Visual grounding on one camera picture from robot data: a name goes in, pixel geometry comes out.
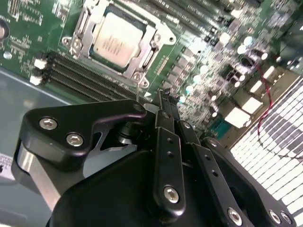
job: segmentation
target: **black metal bracket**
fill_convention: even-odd
[[[202,143],[212,152],[238,203],[255,226],[296,226],[286,206],[276,201],[218,141],[205,138]]]
[[[185,160],[190,160],[206,181],[216,207],[216,221],[222,226],[253,227],[239,208],[211,151],[200,145],[194,129],[187,122],[178,121],[177,126],[182,135],[182,150],[186,150]]]
[[[110,130],[120,122],[140,121],[145,116],[146,110],[134,100],[35,109],[25,114],[19,138],[31,153],[61,170],[72,171],[79,169],[92,151],[95,132]],[[54,122],[45,122],[44,127],[43,119]],[[57,126],[48,130],[47,124]],[[75,134],[75,143],[81,140],[81,146],[68,143],[67,137]]]
[[[29,175],[33,179],[36,187],[31,185],[31,189],[39,190],[54,209],[50,226],[66,224],[68,219],[66,226],[82,227],[82,215],[77,212],[91,206],[85,214],[90,221],[96,220],[92,227],[106,219],[105,210],[107,214],[118,211],[128,220],[115,222],[116,226],[295,227],[286,206],[269,195],[216,140],[205,138],[200,145],[192,126],[179,119],[177,102],[168,91],[159,91],[152,103],[159,108],[148,113],[133,100],[28,112],[15,163],[27,176],[26,182]],[[118,131],[117,125],[129,122],[139,125],[134,131],[120,129],[119,136],[130,137],[129,144],[137,131],[149,133],[145,140],[136,140],[139,149],[84,179],[82,166],[94,149],[94,133],[104,133],[99,151],[102,143],[109,143],[107,138],[117,139],[111,136]],[[127,212],[117,209],[120,206]],[[105,225],[113,226],[112,220]]]

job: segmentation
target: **black ram slot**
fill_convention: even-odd
[[[212,29],[212,26],[209,23],[202,23],[198,21],[195,17],[187,13],[185,10],[183,10],[181,7],[177,6],[173,2],[167,0],[149,0],[149,3],[162,8],[163,11],[176,17],[182,23],[186,24],[188,27],[192,28],[198,33],[206,33]]]
[[[136,93],[134,91],[125,89],[119,86],[116,83],[109,81],[108,79],[104,78],[101,74],[98,74],[91,69],[79,65],[76,62],[70,61],[67,58],[60,56],[59,54],[55,54],[54,64],[52,65],[53,68],[61,67],[66,68],[68,71],[74,72],[87,80],[90,80],[93,83],[98,84],[99,86],[103,87],[104,89],[108,89],[110,92],[114,92],[117,95],[120,95],[120,99],[134,99],[136,100]],[[140,97],[140,103],[147,103],[149,102],[147,99]]]
[[[109,99],[107,97],[103,97],[99,94],[96,94],[95,92],[73,82],[70,79],[67,79],[66,77],[64,77],[63,75],[60,75],[58,73],[53,72],[52,75],[50,76],[50,82],[52,83],[53,81],[56,81],[57,83],[60,83],[73,91],[76,91],[86,97],[89,97],[94,101],[97,101],[97,102],[111,101],[111,99]]]
[[[87,103],[100,102],[99,99],[90,97],[89,94],[81,94],[77,89],[72,87],[71,84],[69,84],[69,86],[66,86],[65,83],[57,77],[50,77],[49,83],[52,86],[54,86],[62,91],[66,91],[66,92],[68,92],[68,94],[83,100],[84,102],[87,102]]]
[[[65,68],[63,68],[60,65],[57,65],[53,71],[64,75],[66,78],[73,80],[74,82],[81,84],[82,86],[95,91],[96,93],[101,94],[102,96],[106,96],[110,98],[111,100],[119,100],[119,99],[127,99],[126,96],[122,94],[116,94],[115,92],[111,91],[104,85],[96,84],[90,80],[88,80],[86,77],[82,77],[74,72],[71,72]]]
[[[221,17],[229,18],[231,17],[230,14],[224,11],[224,6],[220,5],[218,1],[212,2],[207,0],[190,0],[189,2],[195,2],[201,7],[205,8],[212,14],[219,15]]]
[[[185,1],[181,1],[181,0],[171,0],[171,1],[176,3],[182,9],[186,10],[191,15],[193,15],[200,22],[208,23],[217,29],[222,29],[222,25],[219,24],[215,19],[215,17],[217,15],[215,15],[215,14],[211,15],[211,13],[209,13],[206,9],[200,7],[195,2],[185,2]]]

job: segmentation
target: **screw hole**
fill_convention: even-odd
[[[169,152],[167,152],[167,156],[168,156],[168,157],[174,157],[174,154],[173,154],[172,152],[169,151]]]
[[[214,175],[214,176],[216,176],[216,177],[218,177],[219,175],[217,174],[217,172],[216,171],[214,171],[214,170],[212,170],[212,174]]]

